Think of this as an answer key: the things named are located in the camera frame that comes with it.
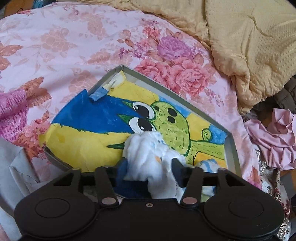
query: drawing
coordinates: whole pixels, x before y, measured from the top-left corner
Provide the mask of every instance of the drawing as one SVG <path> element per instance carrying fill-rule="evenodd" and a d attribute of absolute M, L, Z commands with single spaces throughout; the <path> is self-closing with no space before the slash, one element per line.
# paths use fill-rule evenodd
<path fill-rule="evenodd" d="M 215 159 L 226 167 L 226 133 L 175 102 L 127 80 L 75 96 L 39 137 L 52 153 L 72 167 L 94 171 L 115 165 L 133 133 L 159 131 L 165 143 L 192 165 Z"/>
<path fill-rule="evenodd" d="M 195 156 L 202 152 L 219 159 L 224 157 L 223 143 L 211 142 L 215 136 L 214 128 L 203 129 L 203 140 L 191 140 L 186 118 L 174 106 L 164 101 L 156 101 L 151 106 L 143 102 L 122 101 L 141 117 L 118 114 L 130 126 L 134 133 L 159 131 L 165 143 L 180 154 L 186 156 L 187 163 L 194 164 Z M 123 149 L 124 142 L 108 145 L 109 148 Z"/>

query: metal rivet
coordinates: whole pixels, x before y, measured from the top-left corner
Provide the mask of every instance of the metal rivet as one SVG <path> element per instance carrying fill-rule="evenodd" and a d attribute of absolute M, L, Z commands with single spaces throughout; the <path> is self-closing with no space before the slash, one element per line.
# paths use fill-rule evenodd
<path fill-rule="evenodd" d="M 193 205 L 197 203 L 197 199 L 194 197 L 185 197 L 183 200 L 183 203 L 188 204 L 188 205 Z"/>
<path fill-rule="evenodd" d="M 112 205 L 114 203 L 116 203 L 116 199 L 115 198 L 112 198 L 112 197 L 105 197 L 102 200 L 102 204 L 104 204 L 104 205 Z"/>

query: floral bedsheet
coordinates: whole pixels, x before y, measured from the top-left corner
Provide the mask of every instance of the floral bedsheet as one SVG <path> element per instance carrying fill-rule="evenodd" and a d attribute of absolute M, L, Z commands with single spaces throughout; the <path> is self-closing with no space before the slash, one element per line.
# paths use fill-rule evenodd
<path fill-rule="evenodd" d="M 120 64 L 170 88 L 227 128 L 243 178 L 261 188 L 235 87 L 196 39 L 140 11 L 73 2 L 0 21 L 0 137 L 25 148 L 40 182 L 52 179 L 55 168 L 38 135 L 78 92 Z"/>

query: yellow blanket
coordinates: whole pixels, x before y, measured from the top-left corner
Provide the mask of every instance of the yellow blanket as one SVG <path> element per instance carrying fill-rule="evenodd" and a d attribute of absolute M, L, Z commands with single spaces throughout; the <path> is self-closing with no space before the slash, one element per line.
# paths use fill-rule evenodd
<path fill-rule="evenodd" d="M 241 113 L 296 74 L 296 9 L 286 0 L 79 1 L 153 13 L 200 40 L 235 84 Z"/>

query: gray tray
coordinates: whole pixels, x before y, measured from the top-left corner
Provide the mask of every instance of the gray tray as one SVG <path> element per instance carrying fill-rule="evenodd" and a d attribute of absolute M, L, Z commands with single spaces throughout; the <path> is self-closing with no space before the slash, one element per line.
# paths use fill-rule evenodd
<path fill-rule="evenodd" d="M 224 142 L 224 150 L 225 150 L 225 159 L 227 164 L 227 169 L 231 172 L 235 173 L 236 175 L 241 177 L 241 169 L 238 159 L 237 150 L 235 147 L 234 139 L 232 134 L 224 128 L 222 125 L 217 123 L 215 120 L 213 120 L 211 117 L 209 117 L 207 114 L 172 92 L 171 90 L 167 89 L 166 87 L 163 87 L 162 85 L 158 84 L 157 82 L 147 78 L 146 76 L 130 69 L 127 66 L 119 65 L 116 68 L 112 69 L 110 72 L 108 72 L 106 75 L 104 75 L 98 83 L 96 83 L 89 91 L 88 95 L 91 95 L 94 93 L 98 88 L 104 86 L 107 84 L 117 73 L 120 71 L 123 71 L 125 76 L 127 77 L 127 80 L 135 83 L 138 86 L 144 87 L 147 90 L 152 91 L 155 94 L 158 94 L 162 96 L 163 98 L 167 99 L 168 101 L 177 104 L 190 112 L 193 112 L 194 114 L 198 115 L 199 117 L 203 118 L 204 120 L 208 121 L 212 125 L 216 126 L 220 130 L 224 131 L 227 135 L 225 142 Z M 50 151 L 49 148 L 45 147 L 44 151 L 49 159 L 49 161 L 59 167 L 62 170 L 69 170 L 72 167 L 63 162 L 62 160 L 58 159 L 54 156 L 54 154 Z"/>

